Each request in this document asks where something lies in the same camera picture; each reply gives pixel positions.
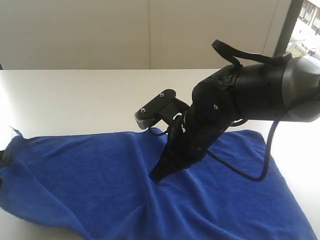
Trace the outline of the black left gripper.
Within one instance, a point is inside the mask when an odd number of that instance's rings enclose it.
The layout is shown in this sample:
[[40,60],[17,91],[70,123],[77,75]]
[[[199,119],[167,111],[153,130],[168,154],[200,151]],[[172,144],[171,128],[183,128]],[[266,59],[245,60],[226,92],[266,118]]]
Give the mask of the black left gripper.
[[13,157],[10,152],[7,152],[6,150],[0,151],[0,166],[1,167],[7,167],[13,162]]

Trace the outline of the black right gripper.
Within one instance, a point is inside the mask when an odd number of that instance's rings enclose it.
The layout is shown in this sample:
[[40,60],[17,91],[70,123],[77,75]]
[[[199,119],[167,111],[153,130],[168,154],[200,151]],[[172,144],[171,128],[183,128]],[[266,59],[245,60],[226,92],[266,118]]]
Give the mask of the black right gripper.
[[230,119],[214,115],[208,118],[194,105],[173,121],[167,143],[149,177],[159,184],[164,178],[201,161],[207,149],[229,127]]

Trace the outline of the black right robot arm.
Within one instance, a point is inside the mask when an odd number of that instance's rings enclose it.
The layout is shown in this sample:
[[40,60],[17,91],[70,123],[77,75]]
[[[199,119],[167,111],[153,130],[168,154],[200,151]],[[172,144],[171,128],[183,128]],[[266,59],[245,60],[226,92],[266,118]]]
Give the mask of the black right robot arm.
[[247,120],[313,122],[320,116],[320,62],[305,55],[282,65],[229,65],[199,82],[192,103],[173,99],[173,115],[158,116],[167,127],[167,142],[149,177],[162,179],[200,162],[209,147],[231,126]]

